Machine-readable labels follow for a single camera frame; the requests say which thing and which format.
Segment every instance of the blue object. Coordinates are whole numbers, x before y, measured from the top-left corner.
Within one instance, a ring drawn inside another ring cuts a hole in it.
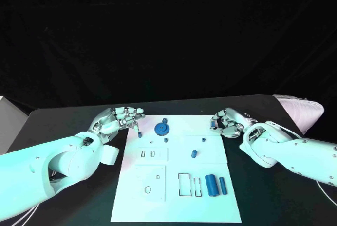
[[[169,125],[166,123],[159,123],[155,127],[155,132],[160,135],[160,136],[166,136],[169,134],[170,128]]]
[[[219,189],[217,185],[217,176],[214,174],[205,176],[206,185],[209,190],[209,196],[217,197],[219,195]]]
[[[219,178],[219,181],[221,181],[221,186],[222,186],[222,192],[224,192],[224,194],[227,194],[225,178],[221,177],[221,178]]]
[[[195,158],[195,157],[198,156],[196,154],[198,154],[198,151],[193,150],[193,151],[192,151],[192,158]]]

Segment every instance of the black backdrop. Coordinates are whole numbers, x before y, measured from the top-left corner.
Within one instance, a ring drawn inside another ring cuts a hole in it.
[[[337,142],[336,0],[0,0],[0,10],[0,94],[28,113],[290,94],[325,105],[309,136]]]

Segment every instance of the white cable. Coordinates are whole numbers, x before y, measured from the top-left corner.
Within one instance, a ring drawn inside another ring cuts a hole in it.
[[[326,191],[323,190],[323,188],[322,188],[322,191],[325,192],[325,194],[326,194],[326,196],[329,197],[329,199],[330,199],[330,201],[335,203],[335,205],[337,206],[337,203],[333,201],[333,199],[330,198],[330,196],[327,195],[327,193],[326,193]]]
[[[24,220],[24,218],[28,216],[28,214],[34,211],[35,207],[31,208],[31,210],[28,211],[26,215],[18,220],[18,222],[12,226],[15,226]]]
[[[39,204],[38,204],[38,206],[36,206],[36,208],[35,208],[35,210],[34,210],[34,213],[35,213],[35,211],[36,211],[38,207],[39,207]],[[34,215],[34,213],[32,213],[32,215]],[[25,221],[24,225],[25,225],[25,224],[26,224],[26,222],[29,221],[29,219],[31,219],[32,215],[31,215],[31,216],[29,216],[29,218],[26,219],[26,221]],[[24,226],[24,225],[22,225],[22,226]]]

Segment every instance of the black table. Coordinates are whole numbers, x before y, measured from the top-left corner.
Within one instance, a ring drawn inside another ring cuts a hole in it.
[[[273,96],[253,95],[38,109],[29,116],[9,152],[87,131],[97,114],[108,107],[121,106],[145,108],[146,114],[215,114],[221,109],[234,107],[245,111],[258,121],[273,120],[301,134],[278,100]],[[116,165],[100,164],[97,172],[85,181],[67,188],[51,200],[44,202],[28,226],[188,224],[111,223],[126,140],[127,130],[123,130],[110,142],[110,145],[120,148]],[[320,191],[317,183],[290,172],[281,164],[270,169],[260,166],[241,151],[241,142],[242,137],[224,138],[242,224],[260,226],[336,225],[337,208]],[[0,222],[0,225],[11,225],[18,218]]]

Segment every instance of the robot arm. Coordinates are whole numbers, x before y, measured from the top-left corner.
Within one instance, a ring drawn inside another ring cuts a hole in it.
[[[100,162],[114,165],[119,148],[106,145],[119,130],[139,132],[140,108],[104,110],[87,132],[0,156],[0,221],[29,210],[85,180]],[[58,172],[49,177],[49,169]]]
[[[224,129],[218,127],[219,119]],[[280,162],[299,175],[337,185],[337,144],[303,138],[271,121],[258,123],[232,108],[212,117],[211,130],[228,138],[245,133],[241,149],[265,168]]]

